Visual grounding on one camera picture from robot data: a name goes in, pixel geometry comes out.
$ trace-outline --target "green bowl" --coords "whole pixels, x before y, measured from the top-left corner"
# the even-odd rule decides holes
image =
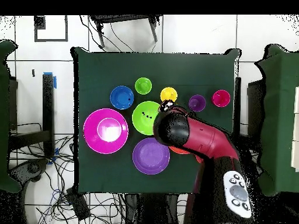
[[[132,114],[133,126],[144,135],[153,135],[153,126],[158,114],[159,104],[153,101],[140,103]]]
[[[139,94],[145,95],[151,91],[152,83],[147,78],[139,78],[135,83],[135,89]]]

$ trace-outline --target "blue bowl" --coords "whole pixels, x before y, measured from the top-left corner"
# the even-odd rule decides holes
[[[126,86],[118,86],[112,90],[110,101],[119,110],[128,109],[134,101],[133,91]]]

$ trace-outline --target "dark green table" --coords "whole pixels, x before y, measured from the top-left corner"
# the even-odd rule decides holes
[[[160,92],[171,86],[178,92],[177,103],[187,107],[192,95],[206,98],[206,108],[198,117],[232,131],[234,97],[234,63],[239,50],[222,54],[150,54],[118,52],[86,52],[72,48],[75,79],[79,80],[79,192],[99,193],[191,193],[199,164],[194,155],[178,155],[171,151],[168,167],[157,175],[139,172],[132,161],[136,144],[145,136],[133,126],[131,115],[136,106],[146,100],[160,103]],[[135,81],[149,78],[152,90],[140,95]],[[128,123],[126,144],[116,153],[102,155],[91,150],[83,137],[83,124],[93,111],[115,109],[110,92],[119,85],[134,92],[134,103],[127,110],[118,110]],[[227,107],[218,108],[211,102],[213,93],[225,89],[231,94]]]

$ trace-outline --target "white control pad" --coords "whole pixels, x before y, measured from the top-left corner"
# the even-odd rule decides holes
[[[237,215],[250,218],[252,215],[244,178],[236,171],[228,171],[223,176],[227,206]]]

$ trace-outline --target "green panel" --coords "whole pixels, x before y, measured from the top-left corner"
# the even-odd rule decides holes
[[[8,133],[9,133],[9,72],[7,56],[16,49],[10,40],[0,40],[0,189],[18,193],[20,184],[8,176]]]
[[[277,45],[270,46],[269,52],[272,56],[259,62],[266,77],[260,162],[269,174],[260,178],[260,187],[266,195],[280,191],[299,192],[299,173],[291,167],[299,53],[284,52]]]
[[[239,50],[221,54],[147,54],[147,53],[89,53],[75,49],[79,65],[79,191],[110,193],[190,193],[199,164],[194,155],[178,155],[171,151],[168,167],[160,174],[140,173],[132,161],[134,147],[150,137],[134,129],[131,115],[137,104],[146,100],[160,103],[160,92],[170,86],[178,93],[177,103],[187,106],[194,94],[206,98],[206,108],[197,114],[202,119],[232,130],[234,95],[234,62]],[[152,90],[140,95],[135,81],[149,78]],[[116,153],[101,155],[92,151],[82,135],[83,124],[93,111],[111,108],[110,92],[116,86],[128,86],[134,92],[134,103],[127,110],[118,110],[128,123],[126,144]],[[227,107],[212,104],[211,97],[218,89],[231,94]]]

